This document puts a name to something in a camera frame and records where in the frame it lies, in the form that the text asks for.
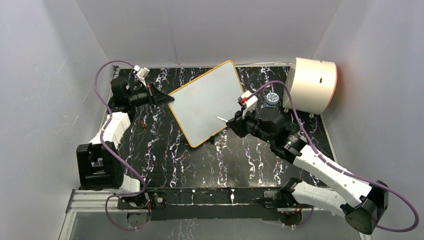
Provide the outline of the white red marker pen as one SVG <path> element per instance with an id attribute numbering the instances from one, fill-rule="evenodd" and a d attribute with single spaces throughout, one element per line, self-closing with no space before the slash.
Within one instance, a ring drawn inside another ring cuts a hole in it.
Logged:
<path id="1" fill-rule="evenodd" d="M 222 117 L 220 117 L 220 116 L 215 116 L 218 120 L 220 120 L 220 121 L 222 121 L 222 122 L 224 122 L 224 123 L 227 123 L 228 122 L 228 120 L 226 120 L 226 119 L 224 119 L 224 118 L 222 118 Z"/>

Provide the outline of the yellow framed whiteboard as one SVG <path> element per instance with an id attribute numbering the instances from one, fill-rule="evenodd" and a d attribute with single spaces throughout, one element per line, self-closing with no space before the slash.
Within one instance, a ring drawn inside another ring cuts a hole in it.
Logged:
<path id="1" fill-rule="evenodd" d="M 244 92 L 233 61 L 227 60 L 169 93 L 169 108 L 192 148 L 197 148 L 222 131 L 240 110 Z"/>

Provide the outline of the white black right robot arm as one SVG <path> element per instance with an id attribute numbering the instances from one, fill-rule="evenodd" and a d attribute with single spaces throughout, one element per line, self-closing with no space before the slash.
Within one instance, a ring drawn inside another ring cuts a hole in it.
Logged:
<path id="1" fill-rule="evenodd" d="M 277 157 L 308 171 L 328 187 L 315 187 L 291 178 L 280 190 L 286 206 L 315 206 L 344 218 L 362 234 L 373 233 L 388 208 L 388 186 L 384 182 L 357 179 L 325 155 L 315 153 L 304 136 L 286 128 L 285 118 L 277 110 L 263 108 L 259 113 L 239 110 L 225 124 L 240 138 L 252 135 L 267 142 Z"/>

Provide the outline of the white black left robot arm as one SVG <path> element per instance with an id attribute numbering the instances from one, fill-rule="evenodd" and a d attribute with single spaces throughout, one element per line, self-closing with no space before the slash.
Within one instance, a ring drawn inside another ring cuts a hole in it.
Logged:
<path id="1" fill-rule="evenodd" d="M 137 107 L 160 107 L 175 99 L 158 90 L 152 83 L 133 90 L 127 77 L 116 77 L 111 82 L 112 97 L 107 103 L 106 121 L 89 143 L 76 148 L 80 186 L 83 190 L 109 191 L 130 196 L 137 208 L 149 203 L 149 194 L 143 191 L 141 175 L 130 177 L 124 173 L 129 166 L 119 158 L 117 147 L 131 126 Z"/>

